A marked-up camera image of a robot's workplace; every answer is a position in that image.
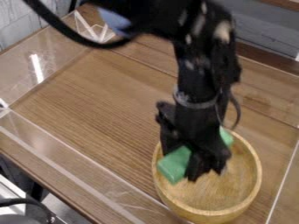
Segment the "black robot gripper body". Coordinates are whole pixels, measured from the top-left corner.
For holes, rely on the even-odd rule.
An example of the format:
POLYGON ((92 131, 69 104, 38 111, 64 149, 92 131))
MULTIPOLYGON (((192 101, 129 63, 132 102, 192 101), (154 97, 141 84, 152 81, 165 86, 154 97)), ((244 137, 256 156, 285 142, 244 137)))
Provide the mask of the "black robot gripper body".
POLYGON ((190 139, 194 143, 206 135, 214 133, 216 128, 220 126, 216 120, 208 118, 208 114, 198 110, 180 108, 165 101, 158 101, 156 103, 156 108, 156 122, 168 122, 185 138, 190 139))

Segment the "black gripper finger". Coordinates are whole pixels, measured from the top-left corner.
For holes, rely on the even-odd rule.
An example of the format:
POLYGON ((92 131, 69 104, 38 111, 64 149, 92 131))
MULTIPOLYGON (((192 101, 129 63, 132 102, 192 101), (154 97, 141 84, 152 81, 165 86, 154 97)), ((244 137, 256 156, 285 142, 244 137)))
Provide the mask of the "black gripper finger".
POLYGON ((217 174, 221 174, 226 160, 228 152, 225 150, 222 150, 217 156, 194 151, 189 157, 184 177, 190 182, 194 182, 197 178, 210 170, 213 170, 217 174))
POLYGON ((166 155, 181 145, 180 134, 176 128, 168 122, 160 121, 158 124, 162 154, 166 155))

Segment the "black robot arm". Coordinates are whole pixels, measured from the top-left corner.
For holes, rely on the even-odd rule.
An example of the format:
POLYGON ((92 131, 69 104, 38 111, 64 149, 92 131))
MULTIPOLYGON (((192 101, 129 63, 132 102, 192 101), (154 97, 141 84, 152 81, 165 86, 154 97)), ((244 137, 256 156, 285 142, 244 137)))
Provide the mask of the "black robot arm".
POLYGON ((230 157, 220 136, 240 79, 234 21, 213 0, 85 0, 124 39, 152 34, 172 42, 177 63, 173 103, 156 103, 162 154, 181 146, 190 155, 182 176, 190 181, 221 172, 230 157))

